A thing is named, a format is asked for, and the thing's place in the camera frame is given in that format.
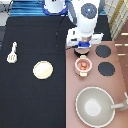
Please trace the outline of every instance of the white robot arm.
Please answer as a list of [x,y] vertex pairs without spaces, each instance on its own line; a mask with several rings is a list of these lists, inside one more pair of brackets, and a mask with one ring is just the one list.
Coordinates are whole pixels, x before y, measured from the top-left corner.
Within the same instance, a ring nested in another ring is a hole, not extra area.
[[66,43],[67,46],[78,45],[79,42],[91,44],[101,43],[103,33],[94,34],[98,14],[104,8],[105,0],[73,0],[68,7],[69,19],[75,28],[69,29]]

